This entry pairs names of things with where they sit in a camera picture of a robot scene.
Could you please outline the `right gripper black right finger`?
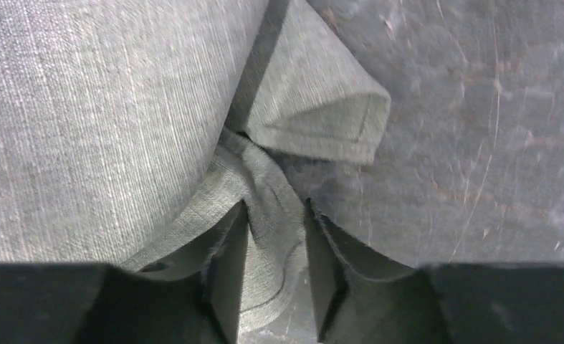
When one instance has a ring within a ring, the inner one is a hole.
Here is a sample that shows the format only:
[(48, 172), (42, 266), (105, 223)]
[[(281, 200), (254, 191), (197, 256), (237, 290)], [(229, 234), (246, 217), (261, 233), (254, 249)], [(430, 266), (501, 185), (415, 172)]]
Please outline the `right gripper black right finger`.
[(396, 262), (306, 204), (319, 343), (564, 343), (564, 263)]

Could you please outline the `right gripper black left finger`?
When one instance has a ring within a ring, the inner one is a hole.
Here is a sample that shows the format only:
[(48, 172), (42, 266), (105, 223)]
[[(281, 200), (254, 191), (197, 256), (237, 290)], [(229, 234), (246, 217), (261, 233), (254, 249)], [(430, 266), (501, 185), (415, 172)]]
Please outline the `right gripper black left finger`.
[(105, 263), (0, 264), (0, 343), (235, 343), (247, 224), (239, 202), (138, 272)]

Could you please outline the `grey cloth napkin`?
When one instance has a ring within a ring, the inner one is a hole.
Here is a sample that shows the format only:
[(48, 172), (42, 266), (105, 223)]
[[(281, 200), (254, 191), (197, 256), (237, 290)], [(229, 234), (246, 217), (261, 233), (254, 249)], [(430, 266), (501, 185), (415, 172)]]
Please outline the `grey cloth napkin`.
[(0, 262), (137, 270), (245, 201), (268, 325), (307, 259), (267, 149), (371, 163), (390, 104), (306, 1), (0, 1)]

